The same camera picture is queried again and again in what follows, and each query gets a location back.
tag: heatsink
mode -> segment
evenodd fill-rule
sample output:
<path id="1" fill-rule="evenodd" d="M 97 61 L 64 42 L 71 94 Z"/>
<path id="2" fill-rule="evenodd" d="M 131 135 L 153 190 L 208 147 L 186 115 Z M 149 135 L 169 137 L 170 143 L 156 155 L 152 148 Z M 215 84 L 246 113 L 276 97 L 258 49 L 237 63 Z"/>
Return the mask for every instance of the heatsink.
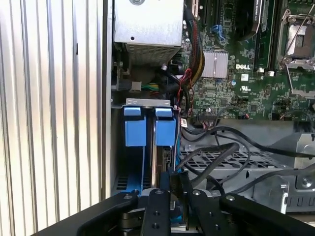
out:
<path id="1" fill-rule="evenodd" d="M 204 52 L 205 68 L 202 72 L 204 78 L 227 78 L 228 53 Z"/>

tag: cable bundle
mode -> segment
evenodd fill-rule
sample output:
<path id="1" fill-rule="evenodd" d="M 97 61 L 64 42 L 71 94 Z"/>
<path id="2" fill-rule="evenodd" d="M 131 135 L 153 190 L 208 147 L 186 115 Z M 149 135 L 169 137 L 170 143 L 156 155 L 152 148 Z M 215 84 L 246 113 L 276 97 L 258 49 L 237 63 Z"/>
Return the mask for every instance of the cable bundle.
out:
<path id="1" fill-rule="evenodd" d="M 187 24 L 188 35 L 192 47 L 191 56 L 189 59 L 189 68 L 191 69 L 192 73 L 191 82 L 188 84 L 187 81 L 184 81 L 187 83 L 187 86 L 190 89 L 201 77 L 205 67 L 205 56 L 202 49 L 202 40 L 197 21 L 194 18 L 191 10 L 187 7 L 184 10 L 184 19 Z"/>

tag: white label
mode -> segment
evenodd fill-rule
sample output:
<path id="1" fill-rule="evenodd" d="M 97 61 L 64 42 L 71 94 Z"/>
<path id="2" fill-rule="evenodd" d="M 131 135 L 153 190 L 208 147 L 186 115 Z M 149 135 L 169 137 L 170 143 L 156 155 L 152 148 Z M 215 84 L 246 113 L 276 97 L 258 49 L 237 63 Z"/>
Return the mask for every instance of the white label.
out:
<path id="1" fill-rule="evenodd" d="M 251 89 L 248 86 L 242 86 L 240 91 L 242 91 L 242 92 L 250 92 Z"/>
<path id="2" fill-rule="evenodd" d="M 250 67 L 250 65 L 236 64 L 236 69 L 237 70 L 251 70 L 251 67 Z"/>
<path id="3" fill-rule="evenodd" d="M 188 128 L 186 119 L 181 119 L 181 126 L 184 128 Z"/>
<path id="4" fill-rule="evenodd" d="M 249 75 L 248 74 L 242 74 L 241 81 L 248 81 Z"/>

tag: mounting screw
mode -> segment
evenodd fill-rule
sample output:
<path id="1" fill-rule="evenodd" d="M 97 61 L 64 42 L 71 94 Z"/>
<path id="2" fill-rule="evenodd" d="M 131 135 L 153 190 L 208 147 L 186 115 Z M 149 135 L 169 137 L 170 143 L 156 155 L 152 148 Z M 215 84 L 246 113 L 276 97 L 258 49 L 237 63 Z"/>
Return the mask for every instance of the mounting screw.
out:
<path id="1" fill-rule="evenodd" d="M 200 195 L 201 192 L 200 192 L 199 190 L 193 190 L 192 194 L 193 194 L 193 195 Z"/>
<path id="2" fill-rule="evenodd" d="M 303 185 L 303 187 L 309 188 L 309 187 L 312 186 L 312 184 L 313 184 L 312 180 L 310 180 L 310 179 L 308 179 L 308 178 L 306 178 L 306 177 L 304 177 L 304 178 L 302 179 L 302 185 Z"/>
<path id="3" fill-rule="evenodd" d="M 129 194 L 127 194 L 126 196 L 124 196 L 124 199 L 125 200 L 127 200 L 127 199 L 131 199 L 132 198 L 132 196 L 131 195 L 129 195 Z"/>
<path id="4" fill-rule="evenodd" d="M 294 16 L 289 16 L 287 21 L 289 21 L 289 22 L 296 22 L 296 18 Z"/>
<path id="5" fill-rule="evenodd" d="M 158 189 L 157 191 L 156 191 L 156 194 L 163 194 L 164 193 L 164 191 L 162 191 L 162 190 L 160 190 L 160 189 Z"/>
<path id="6" fill-rule="evenodd" d="M 233 196 L 231 196 L 231 195 L 227 195 L 226 199 L 228 199 L 229 201 L 234 201 L 235 200 L 235 198 Z"/>
<path id="7" fill-rule="evenodd" d="M 132 4 L 141 5 L 145 0 L 129 0 Z"/>

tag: expansion slot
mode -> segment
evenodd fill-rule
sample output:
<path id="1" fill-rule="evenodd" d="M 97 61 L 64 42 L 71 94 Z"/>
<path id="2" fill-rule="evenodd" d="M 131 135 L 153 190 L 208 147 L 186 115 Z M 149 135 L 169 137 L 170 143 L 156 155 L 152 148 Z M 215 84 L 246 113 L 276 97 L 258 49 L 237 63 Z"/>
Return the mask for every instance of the expansion slot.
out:
<path id="1" fill-rule="evenodd" d="M 270 56 L 268 60 L 268 68 L 270 70 L 276 71 L 276 64 L 277 64 L 277 51 L 278 51 L 278 41 L 280 39 L 280 25 L 281 19 L 283 16 L 283 4 L 284 0 L 277 0 L 275 1 L 275 8 L 274 8 L 274 21 L 272 23 L 272 31 L 271 31 L 271 45 L 270 45 Z"/>

